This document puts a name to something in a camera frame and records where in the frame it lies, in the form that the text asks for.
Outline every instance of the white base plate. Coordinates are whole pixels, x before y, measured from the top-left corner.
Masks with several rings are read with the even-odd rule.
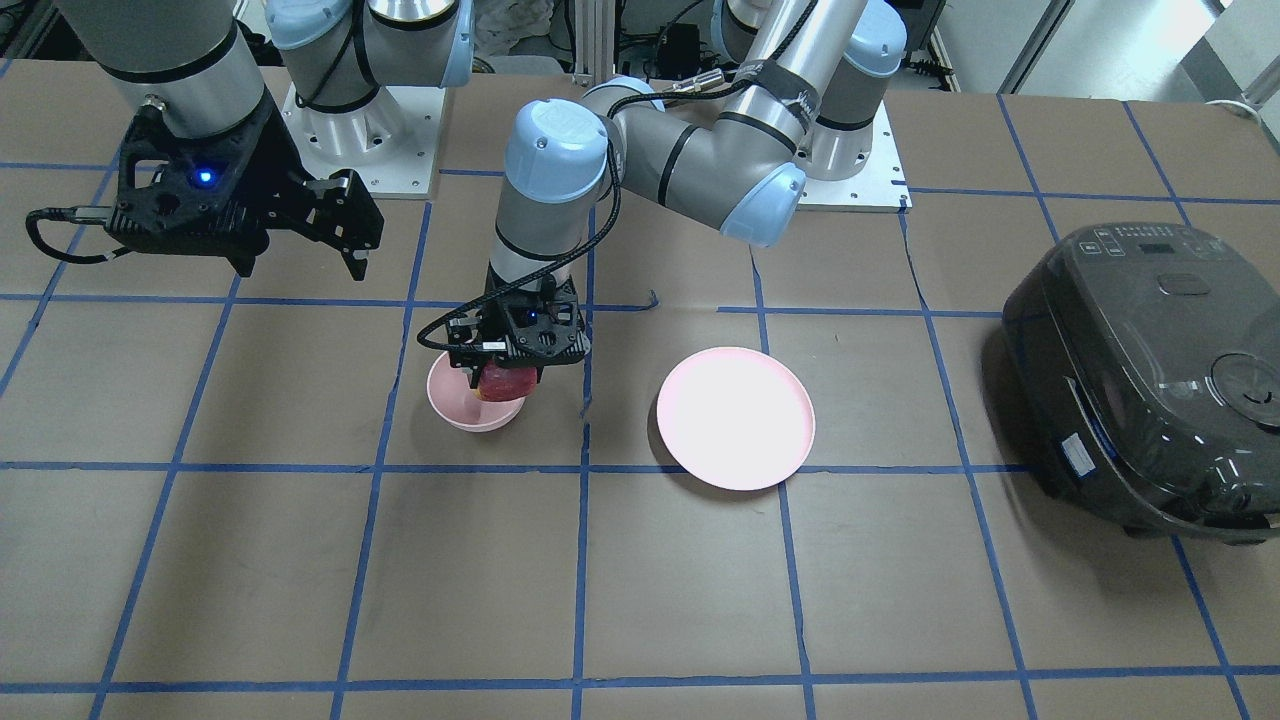
[[[375,154],[361,165],[338,165],[323,158],[311,149],[310,138],[297,122],[300,117],[293,100],[294,88],[284,99],[284,124],[302,156],[302,167],[317,178],[352,168],[365,181],[365,187],[374,197],[398,197],[403,200],[422,200],[430,197],[435,179],[435,155],[440,147],[440,128],[444,120],[443,87],[388,87],[404,113],[406,127],[413,135],[404,145],[393,152]]]
[[[911,208],[906,174],[902,173],[902,160],[897,155],[897,142],[883,102],[876,110],[873,123],[876,141],[867,156],[867,167],[849,179],[809,178],[800,197],[800,210],[897,213],[904,202],[908,209]]]

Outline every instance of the pink bowl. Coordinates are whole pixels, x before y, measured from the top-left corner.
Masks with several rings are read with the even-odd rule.
[[[813,402],[782,363],[745,347],[686,357],[658,392],[658,432],[694,477],[762,489],[800,469],[813,448]]]
[[[447,423],[468,433],[497,430],[525,405],[524,397],[508,402],[485,402],[476,397],[467,383],[467,374],[449,366],[448,352],[436,357],[426,374],[426,398]]]

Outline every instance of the button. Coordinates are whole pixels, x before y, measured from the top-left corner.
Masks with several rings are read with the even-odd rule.
[[[1156,281],[1165,295],[1208,295],[1208,283],[1193,273],[1165,273]]]
[[[1280,429],[1280,373],[1275,368],[1252,355],[1233,352],[1213,361],[1212,375],[1231,410],[1265,428]]]

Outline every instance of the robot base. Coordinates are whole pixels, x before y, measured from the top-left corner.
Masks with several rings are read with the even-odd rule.
[[[364,178],[374,197],[420,200],[430,196],[436,172],[436,152],[440,147],[440,128],[444,120],[445,91],[440,87],[388,87],[402,115],[399,122],[411,132],[398,141],[372,147],[367,152],[346,154],[338,158],[321,154],[311,142],[312,122],[294,102],[296,88],[291,85],[284,99],[284,124],[302,156],[302,165],[315,177],[326,178],[343,168],[352,168]],[[364,110],[347,113],[339,118],[349,120]],[[349,126],[349,122],[337,120]]]
[[[904,204],[910,210],[911,193],[906,190],[906,174],[883,102],[876,110],[873,126],[876,142],[863,169],[842,181],[809,178],[800,210],[897,213]],[[804,169],[803,163],[797,164]]]

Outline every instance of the white label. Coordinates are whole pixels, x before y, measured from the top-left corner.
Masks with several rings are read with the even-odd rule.
[[[1062,441],[1062,454],[1066,455],[1066,461],[1075,470],[1076,478],[1083,478],[1097,470],[1097,466],[1089,457],[1089,451],[1085,450],[1084,442],[1080,441],[1080,433],[1071,433],[1071,437]]]

